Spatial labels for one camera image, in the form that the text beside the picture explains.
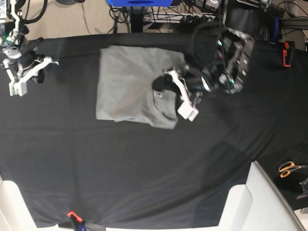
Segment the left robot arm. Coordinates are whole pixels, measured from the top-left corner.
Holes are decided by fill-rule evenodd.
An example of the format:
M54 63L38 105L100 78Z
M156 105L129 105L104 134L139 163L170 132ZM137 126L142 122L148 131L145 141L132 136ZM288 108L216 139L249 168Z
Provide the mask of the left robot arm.
M188 61L166 70L177 108L195 108L204 92L240 92L256 39L267 36L269 0L208 0L205 5L216 16L193 24Z

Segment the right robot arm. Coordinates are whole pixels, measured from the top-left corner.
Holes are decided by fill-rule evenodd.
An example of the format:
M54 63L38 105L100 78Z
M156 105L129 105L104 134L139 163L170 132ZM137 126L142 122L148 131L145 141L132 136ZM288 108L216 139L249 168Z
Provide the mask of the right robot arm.
M44 68L58 65L52 57L37 54L37 46L44 41L42 37L28 42L28 24L39 21L44 15L48 2L43 2L39 15L28 19L30 4L27 4L26 15L21 8L24 0L2 0L0 2L0 53L4 55L0 67L9 77L9 93L11 96L24 96L27 93L27 82L43 83Z

